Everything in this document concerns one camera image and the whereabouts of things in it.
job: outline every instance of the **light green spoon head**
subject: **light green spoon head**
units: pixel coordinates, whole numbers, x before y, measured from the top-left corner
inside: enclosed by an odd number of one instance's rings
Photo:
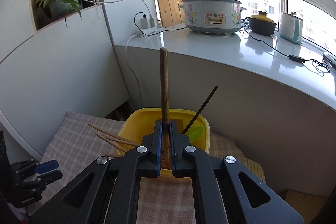
[[[203,127],[194,127],[189,129],[186,135],[189,137],[190,143],[197,141],[203,133]]]

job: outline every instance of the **white countertop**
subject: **white countertop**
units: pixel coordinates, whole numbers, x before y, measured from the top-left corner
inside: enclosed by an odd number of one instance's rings
[[[166,29],[178,29],[181,26],[175,25]],[[256,33],[252,35],[287,55],[292,54],[305,59],[322,61],[323,52],[306,42],[302,45],[294,44],[278,36],[277,32],[272,37]],[[118,43],[121,46],[125,44],[126,41]],[[304,64],[294,62],[275,52],[263,42],[249,37],[244,29],[233,35],[222,35],[194,32],[185,28],[150,37],[134,37],[130,40],[128,47],[154,50],[165,47],[168,52],[194,56],[248,70],[301,90],[336,109],[335,69],[329,66],[331,73],[318,73],[311,61]]]

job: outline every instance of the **yellow lid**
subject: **yellow lid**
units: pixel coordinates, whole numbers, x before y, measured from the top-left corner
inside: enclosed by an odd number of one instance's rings
[[[260,20],[263,20],[263,21],[268,21],[268,22],[274,23],[274,21],[271,20],[270,18],[268,18],[266,15],[267,15],[266,12],[258,11],[258,15],[252,15],[251,17],[256,18],[256,19],[260,19]]]

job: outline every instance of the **cabinet door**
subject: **cabinet door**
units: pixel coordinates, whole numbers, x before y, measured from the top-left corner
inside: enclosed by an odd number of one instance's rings
[[[31,155],[67,111],[105,117],[129,99],[104,15],[91,7],[82,17],[43,29],[0,65],[0,122]]]
[[[34,35],[30,0],[0,0],[0,62]]]

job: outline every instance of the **plaid cloth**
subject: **plaid cloth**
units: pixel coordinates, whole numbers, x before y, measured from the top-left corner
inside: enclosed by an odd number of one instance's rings
[[[47,147],[41,163],[57,160],[63,178],[49,184],[42,200],[28,207],[29,214],[52,198],[73,178],[99,156],[116,154],[116,149],[98,138],[97,125],[107,131],[119,133],[125,122],[67,112],[60,129]],[[232,155],[265,181],[261,166],[244,157],[233,140],[211,133],[209,155],[223,158]],[[139,193],[137,223],[195,223],[193,189],[191,182],[176,184],[142,178]]]

